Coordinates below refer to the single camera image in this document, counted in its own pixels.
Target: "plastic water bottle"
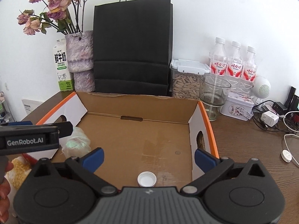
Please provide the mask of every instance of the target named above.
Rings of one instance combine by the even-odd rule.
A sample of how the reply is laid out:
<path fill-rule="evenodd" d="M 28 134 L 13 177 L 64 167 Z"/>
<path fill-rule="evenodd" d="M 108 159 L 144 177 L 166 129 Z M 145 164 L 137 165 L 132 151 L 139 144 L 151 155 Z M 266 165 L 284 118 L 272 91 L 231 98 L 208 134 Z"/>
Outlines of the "plastic water bottle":
<path fill-rule="evenodd" d="M 248 46 L 243 73 L 237 89 L 238 93 L 244 96 L 249 96 L 257 73 L 257 68 L 258 64 L 255 61 L 255 48 Z"/>
<path fill-rule="evenodd" d="M 241 43 L 233 41 L 231 43 L 232 51 L 227 58 L 227 68 L 225 79 L 231 84 L 231 91 L 235 92 L 238 88 L 243 72 L 243 60 L 240 53 Z"/>
<path fill-rule="evenodd" d="M 226 69 L 225 39 L 216 37 L 216 44 L 209 53 L 211 73 L 224 75 Z"/>

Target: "bouquet of dried flowers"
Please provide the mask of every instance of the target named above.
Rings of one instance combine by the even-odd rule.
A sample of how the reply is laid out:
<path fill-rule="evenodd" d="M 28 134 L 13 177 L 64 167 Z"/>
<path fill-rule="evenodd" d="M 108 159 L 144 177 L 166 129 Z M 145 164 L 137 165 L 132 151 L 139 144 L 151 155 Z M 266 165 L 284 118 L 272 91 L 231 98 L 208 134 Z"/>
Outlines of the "bouquet of dried flowers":
<path fill-rule="evenodd" d="M 78 33 L 83 31 L 83 17 L 86 0 L 29 0 L 30 3 L 43 2 L 49 11 L 43 11 L 36 15 L 34 10 L 24 10 L 17 17 L 19 25 L 25 25 L 24 33 L 27 35 L 35 35 L 35 32 L 46 34 L 46 28 L 56 28 L 57 32 L 64 35 Z M 79 7 L 82 7 L 82 27 L 79 27 Z M 75 23 L 71 18 L 68 7 L 73 4 L 75 11 Z"/>

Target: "wooden table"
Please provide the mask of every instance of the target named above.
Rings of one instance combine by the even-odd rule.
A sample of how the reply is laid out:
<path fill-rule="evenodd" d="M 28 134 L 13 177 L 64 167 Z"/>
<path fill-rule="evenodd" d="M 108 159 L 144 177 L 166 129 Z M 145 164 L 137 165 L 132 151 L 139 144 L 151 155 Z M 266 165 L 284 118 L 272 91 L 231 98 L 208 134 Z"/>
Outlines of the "wooden table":
<path fill-rule="evenodd" d="M 24 120 L 36 124 L 49 110 L 72 92 L 57 93 L 35 109 Z M 286 206 L 279 224 L 299 223 L 299 167 L 286 163 L 281 152 L 286 149 L 283 133 L 271 133 L 259 129 L 252 120 L 242 121 L 220 115 L 211 122 L 220 156 L 229 156 L 235 162 L 247 162 L 259 158 L 281 189 Z M 288 146 L 299 159 L 299 141 L 287 138 Z"/>

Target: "open cardboard box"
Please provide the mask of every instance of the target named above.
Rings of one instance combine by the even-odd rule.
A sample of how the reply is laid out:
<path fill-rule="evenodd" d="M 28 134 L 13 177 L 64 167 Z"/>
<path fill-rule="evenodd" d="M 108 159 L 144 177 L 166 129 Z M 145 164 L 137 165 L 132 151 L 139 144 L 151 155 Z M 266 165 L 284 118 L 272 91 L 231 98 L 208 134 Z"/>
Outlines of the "open cardboard box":
<path fill-rule="evenodd" d="M 196 100 L 73 92 L 37 125 L 61 115 L 84 130 L 92 149 L 104 149 L 105 161 L 95 174 L 119 189 L 138 186 L 143 171 L 157 176 L 156 186 L 181 188 L 203 175 L 194 161 L 198 147 L 219 157 L 204 106 Z M 62 146 L 66 142 L 60 139 Z M 61 148 L 56 151 L 29 155 L 64 161 Z"/>

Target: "wireless charging puck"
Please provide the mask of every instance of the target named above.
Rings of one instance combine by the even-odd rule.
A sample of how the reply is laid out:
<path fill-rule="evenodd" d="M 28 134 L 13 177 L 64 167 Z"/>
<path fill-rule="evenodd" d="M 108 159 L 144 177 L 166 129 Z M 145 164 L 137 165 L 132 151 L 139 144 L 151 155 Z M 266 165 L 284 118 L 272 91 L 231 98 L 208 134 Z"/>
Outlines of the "wireless charging puck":
<path fill-rule="evenodd" d="M 283 160 L 285 160 L 286 162 L 290 162 L 292 160 L 292 155 L 289 151 L 287 150 L 283 150 L 281 153 L 281 157 Z"/>

